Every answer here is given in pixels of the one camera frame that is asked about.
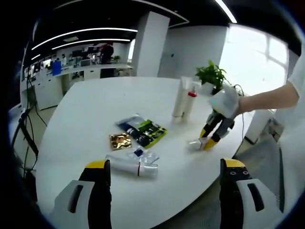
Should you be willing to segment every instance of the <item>person's arm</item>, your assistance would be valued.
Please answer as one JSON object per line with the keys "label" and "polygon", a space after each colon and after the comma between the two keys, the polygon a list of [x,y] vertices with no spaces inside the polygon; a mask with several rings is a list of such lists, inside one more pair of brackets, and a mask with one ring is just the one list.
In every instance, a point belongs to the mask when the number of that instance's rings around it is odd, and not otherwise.
{"label": "person's arm", "polygon": [[239,100],[238,114],[259,109],[279,109],[295,106],[299,95],[291,82],[273,91],[263,92]]}

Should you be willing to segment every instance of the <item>black ceiling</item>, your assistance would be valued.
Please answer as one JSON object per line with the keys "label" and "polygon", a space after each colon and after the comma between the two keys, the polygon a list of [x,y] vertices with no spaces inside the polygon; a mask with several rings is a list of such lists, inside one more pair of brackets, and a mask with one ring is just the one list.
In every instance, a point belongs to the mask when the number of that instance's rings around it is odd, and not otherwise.
{"label": "black ceiling", "polygon": [[[49,1],[54,9],[69,1]],[[230,20],[214,0],[149,0],[183,16],[189,23],[178,27],[194,25],[227,26]],[[289,44],[300,54],[300,42],[294,35],[289,23],[278,8],[269,0],[224,0],[239,24],[268,32]],[[88,28],[114,27],[137,29],[139,18],[149,11],[171,18],[170,26],[185,22],[165,10],[133,0],[81,0],[55,10],[42,9],[33,46],[54,36]],[[30,55],[47,54],[51,48],[65,44],[63,39],[77,36],[79,40],[99,38],[135,38],[136,33],[127,31],[86,31],[67,35],[50,41],[31,51]]]}

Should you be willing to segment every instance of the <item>white pillar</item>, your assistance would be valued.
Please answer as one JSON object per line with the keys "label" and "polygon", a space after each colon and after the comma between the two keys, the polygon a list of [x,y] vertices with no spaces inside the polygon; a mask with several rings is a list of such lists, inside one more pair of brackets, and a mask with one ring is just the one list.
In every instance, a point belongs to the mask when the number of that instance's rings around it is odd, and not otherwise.
{"label": "white pillar", "polygon": [[158,76],[169,22],[168,17],[154,12],[140,19],[132,56],[134,75]]}

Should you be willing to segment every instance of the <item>white sleeve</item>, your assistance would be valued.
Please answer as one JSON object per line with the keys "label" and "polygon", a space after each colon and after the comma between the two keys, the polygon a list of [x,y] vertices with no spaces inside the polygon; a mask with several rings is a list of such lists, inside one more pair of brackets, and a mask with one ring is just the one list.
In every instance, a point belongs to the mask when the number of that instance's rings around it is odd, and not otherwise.
{"label": "white sleeve", "polygon": [[292,75],[288,78],[288,81],[295,87],[297,93],[301,95],[302,86],[305,79],[305,44],[302,44],[302,53],[296,62]]}

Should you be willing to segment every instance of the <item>gold foil packet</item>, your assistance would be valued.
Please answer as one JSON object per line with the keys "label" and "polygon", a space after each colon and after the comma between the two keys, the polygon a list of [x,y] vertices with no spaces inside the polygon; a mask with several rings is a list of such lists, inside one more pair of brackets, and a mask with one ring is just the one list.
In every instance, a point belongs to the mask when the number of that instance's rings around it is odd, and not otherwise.
{"label": "gold foil packet", "polygon": [[127,149],[132,147],[130,136],[126,133],[109,135],[112,150]]}

